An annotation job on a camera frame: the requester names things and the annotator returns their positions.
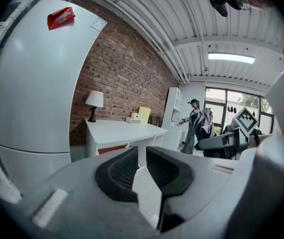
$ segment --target small box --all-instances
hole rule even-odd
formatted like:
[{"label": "small box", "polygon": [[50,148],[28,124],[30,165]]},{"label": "small box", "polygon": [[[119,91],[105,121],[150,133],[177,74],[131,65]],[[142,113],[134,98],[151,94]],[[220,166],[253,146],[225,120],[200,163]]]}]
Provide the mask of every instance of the small box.
[{"label": "small box", "polygon": [[131,118],[134,120],[138,120],[140,118],[138,113],[131,113]]},{"label": "small box", "polygon": [[249,137],[250,133],[258,125],[258,120],[251,114],[251,112],[244,107],[239,113],[233,117],[231,126],[240,127],[246,137]]},{"label": "small box", "polygon": [[140,124],[141,120],[140,119],[132,119],[130,117],[127,117],[126,122],[131,123],[131,124]]}]

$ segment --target ceiling light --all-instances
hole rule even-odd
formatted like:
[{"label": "ceiling light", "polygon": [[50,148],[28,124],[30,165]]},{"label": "ceiling light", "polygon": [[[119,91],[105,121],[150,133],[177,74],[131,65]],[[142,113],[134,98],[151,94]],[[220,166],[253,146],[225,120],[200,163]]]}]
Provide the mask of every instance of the ceiling light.
[{"label": "ceiling light", "polygon": [[232,60],[249,64],[253,64],[253,62],[255,61],[254,57],[232,53],[208,53],[208,59]]}]

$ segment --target window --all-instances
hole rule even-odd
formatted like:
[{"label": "window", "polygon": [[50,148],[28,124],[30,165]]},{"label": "window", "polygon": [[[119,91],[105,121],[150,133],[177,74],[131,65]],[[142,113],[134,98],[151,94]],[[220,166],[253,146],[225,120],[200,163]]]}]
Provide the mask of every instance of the window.
[{"label": "window", "polygon": [[211,108],[213,112],[213,123],[216,134],[219,135],[223,125],[223,117],[226,108],[226,91],[221,89],[207,88],[205,92],[204,107]]},{"label": "window", "polygon": [[227,91],[227,104],[226,105],[227,105],[227,111],[226,111],[223,129],[227,125],[231,124],[233,117],[238,112],[240,112],[244,107],[246,107],[258,120],[259,109],[258,109],[258,97],[257,96],[244,94],[240,92]]},{"label": "window", "polygon": [[211,108],[213,112],[217,135],[231,124],[233,117],[244,107],[260,122],[259,129],[262,133],[273,132],[273,110],[265,98],[237,91],[206,88],[204,107]]},{"label": "window", "polygon": [[273,110],[265,98],[261,98],[261,118],[259,129],[264,134],[273,132],[274,115]]},{"label": "window", "polygon": [[269,134],[273,131],[274,118],[268,115],[261,114],[260,131]]},{"label": "window", "polygon": [[267,114],[273,114],[272,107],[265,98],[261,98],[261,111]]},{"label": "window", "polygon": [[225,103],[225,90],[206,88],[205,101]]},{"label": "window", "polygon": [[213,112],[214,115],[213,122],[221,125],[223,120],[224,106],[205,104],[205,107],[211,108],[211,111]]}]

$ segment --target white cabinet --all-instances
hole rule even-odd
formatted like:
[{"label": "white cabinet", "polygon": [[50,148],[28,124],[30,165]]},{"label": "white cabinet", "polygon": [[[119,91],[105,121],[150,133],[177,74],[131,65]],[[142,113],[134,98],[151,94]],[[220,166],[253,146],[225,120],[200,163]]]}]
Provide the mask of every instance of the white cabinet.
[{"label": "white cabinet", "polygon": [[178,123],[181,119],[182,99],[183,95],[178,88],[170,88],[162,123],[162,128],[168,130],[163,138],[163,148],[176,150],[181,142],[183,129],[174,123]]},{"label": "white cabinet", "polygon": [[180,112],[183,95],[178,88],[170,88],[170,91],[171,91],[171,89],[172,89],[173,93],[175,93],[175,100],[174,100],[173,109]]}]

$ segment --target white lampshade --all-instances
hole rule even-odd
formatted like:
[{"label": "white lampshade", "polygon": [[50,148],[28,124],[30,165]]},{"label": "white lampshade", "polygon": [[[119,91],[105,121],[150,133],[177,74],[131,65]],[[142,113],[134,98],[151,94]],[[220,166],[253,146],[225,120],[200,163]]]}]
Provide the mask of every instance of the white lampshade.
[{"label": "white lampshade", "polygon": [[103,107],[103,93],[92,90],[86,100],[87,105]]}]

